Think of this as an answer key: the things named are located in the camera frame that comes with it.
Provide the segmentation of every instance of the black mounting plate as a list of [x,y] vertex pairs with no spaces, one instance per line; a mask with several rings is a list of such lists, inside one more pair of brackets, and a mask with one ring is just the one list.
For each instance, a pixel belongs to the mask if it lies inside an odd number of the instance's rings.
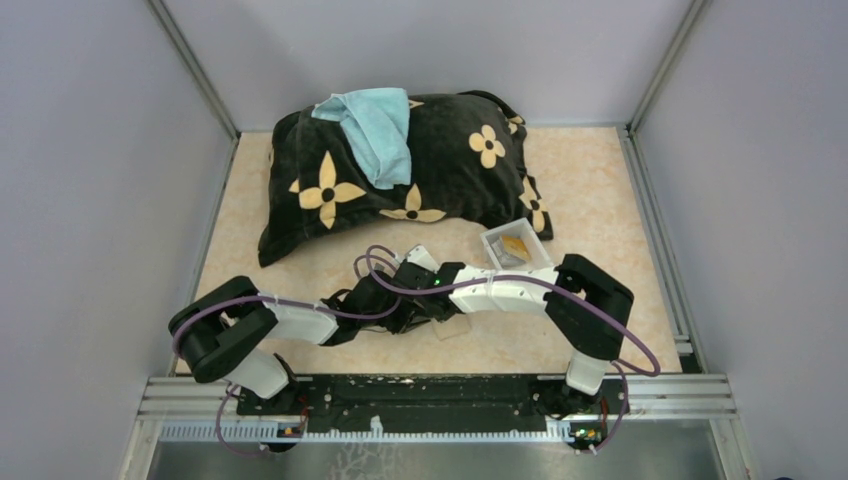
[[[545,374],[312,375],[297,378],[293,397],[303,403],[284,405],[244,389],[237,412],[300,415],[305,403],[313,433],[367,432],[377,415],[386,433],[540,432],[548,412],[541,407],[559,403],[564,384],[564,376]],[[621,380],[601,385],[598,398],[606,398],[610,413],[621,408],[621,391]],[[581,413],[600,415],[600,405]]]

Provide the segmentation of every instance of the enclosure wall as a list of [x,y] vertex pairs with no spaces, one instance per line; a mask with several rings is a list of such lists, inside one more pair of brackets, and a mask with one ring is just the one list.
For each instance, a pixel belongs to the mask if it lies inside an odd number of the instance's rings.
[[241,130],[330,93],[490,90],[533,124],[624,122],[689,0],[166,0]]
[[762,478],[846,478],[848,3],[716,1],[638,135]]
[[0,478],[115,478],[230,140],[144,2],[3,2]]

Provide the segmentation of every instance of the blue towel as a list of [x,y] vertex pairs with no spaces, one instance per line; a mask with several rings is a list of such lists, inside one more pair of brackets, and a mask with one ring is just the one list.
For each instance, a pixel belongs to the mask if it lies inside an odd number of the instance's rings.
[[406,146],[409,99],[402,88],[372,88],[333,94],[312,118],[340,122],[365,177],[380,190],[409,185],[412,156]]

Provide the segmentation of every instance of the flower pattern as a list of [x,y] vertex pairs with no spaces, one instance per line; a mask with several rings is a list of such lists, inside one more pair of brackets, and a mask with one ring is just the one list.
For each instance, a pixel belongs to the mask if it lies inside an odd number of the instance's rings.
[[412,184],[412,188],[407,192],[405,209],[380,210],[380,213],[396,220],[415,220],[425,223],[441,220],[445,216],[445,212],[441,210],[421,210],[421,192],[418,190],[418,184]]
[[485,168],[494,168],[498,157],[506,155],[503,144],[498,141],[495,129],[490,125],[483,125],[480,133],[472,133],[468,137],[468,145],[475,152],[480,152],[480,163]]
[[289,187],[292,193],[298,192],[300,208],[314,210],[320,208],[318,218],[327,229],[333,228],[336,220],[336,204],[346,203],[365,195],[365,190],[352,183],[336,183],[336,166],[329,150],[324,154],[321,168],[318,170],[318,186],[300,189],[299,180]]
[[521,115],[516,115],[512,118],[507,118],[506,114],[503,113],[503,110],[501,110],[501,107],[498,107],[498,111],[503,114],[504,118],[506,118],[506,124],[509,127],[510,135],[515,135],[515,132],[518,131],[518,126],[524,125],[524,119],[521,118]]
[[536,190],[533,188],[533,185],[530,184],[530,177],[524,177],[524,193],[518,196],[518,199],[521,200],[521,203],[524,204],[525,207],[531,210],[531,215],[533,216],[533,230],[537,233],[541,232],[545,229],[545,212],[548,211],[548,207],[545,205],[545,202],[536,195]]

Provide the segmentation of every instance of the robotic arm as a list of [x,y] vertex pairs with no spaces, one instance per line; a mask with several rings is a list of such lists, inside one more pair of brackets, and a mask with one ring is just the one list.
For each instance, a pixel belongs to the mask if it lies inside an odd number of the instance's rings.
[[[568,295],[581,291],[585,302]],[[198,383],[225,379],[269,399],[293,390],[295,377],[284,359],[257,348],[266,338],[333,346],[375,325],[400,334],[456,314],[533,313],[550,318],[574,346],[566,386],[591,403],[619,356],[632,305],[630,290],[580,255],[540,270],[484,270],[439,265],[419,245],[393,276],[374,270],[352,290],[315,304],[264,294],[247,277],[235,277],[179,312],[168,329]]]

